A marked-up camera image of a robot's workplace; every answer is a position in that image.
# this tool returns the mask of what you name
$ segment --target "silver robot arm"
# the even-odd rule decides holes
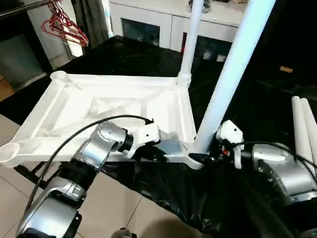
[[[233,148],[235,168],[241,169],[243,160],[252,161],[255,170],[267,175],[286,206],[317,197],[314,174],[296,161],[285,145],[259,142],[245,148],[242,131],[230,120],[220,126],[216,138],[221,143],[241,144]]]
[[[106,121],[100,123],[72,159],[52,179],[26,210],[16,236],[26,238],[72,238],[81,222],[78,209],[87,190],[106,162],[110,152],[120,151],[131,158],[148,142],[159,141],[154,123],[128,134],[127,130]]]

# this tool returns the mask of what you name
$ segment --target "white plastic stand base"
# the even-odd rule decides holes
[[[47,161],[72,133],[98,119],[131,114],[154,119],[163,138],[158,146],[169,162],[193,169],[202,164],[188,157],[196,130],[188,90],[177,78],[51,74],[52,82],[10,143],[0,147],[0,165],[14,167],[27,161]],[[143,121],[113,120],[133,130]],[[87,129],[67,144],[55,158],[68,161],[95,128]],[[120,153],[108,161],[131,161]]]

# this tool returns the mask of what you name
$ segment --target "tile floor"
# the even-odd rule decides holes
[[[0,115],[0,145],[7,143],[18,128]],[[0,238],[15,237],[32,188],[33,184],[13,169],[0,167]],[[122,227],[136,233],[138,238],[209,237],[104,174],[96,177],[80,213],[83,220],[76,238],[109,238]]]

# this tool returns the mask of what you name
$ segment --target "white plastic pipe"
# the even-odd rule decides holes
[[[189,84],[192,80],[192,64],[196,48],[200,20],[203,14],[204,0],[193,0],[189,32],[187,34],[182,66],[178,74],[178,83]]]
[[[308,139],[308,133],[305,124],[305,117],[301,99],[297,96],[292,97],[292,109],[293,109],[293,122],[294,122],[294,135],[295,135],[295,148],[296,153],[306,158],[310,162],[313,162],[313,156]],[[315,174],[314,167],[307,166]]]
[[[301,99],[313,161],[317,165],[317,124],[306,98]]]
[[[110,18],[110,3],[109,0],[102,0],[102,4],[104,7],[107,29],[108,29],[108,36],[109,38],[113,37],[112,25],[111,25],[111,18]]]
[[[191,152],[208,153],[244,70],[257,45],[275,0],[249,0]]]

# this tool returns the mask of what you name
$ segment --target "cabinet door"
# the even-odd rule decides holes
[[[172,15],[115,3],[110,10],[115,35],[170,47]]]
[[[171,50],[183,52],[189,25],[189,18],[173,16]],[[206,60],[224,61],[237,30],[237,27],[201,21],[195,56]]]

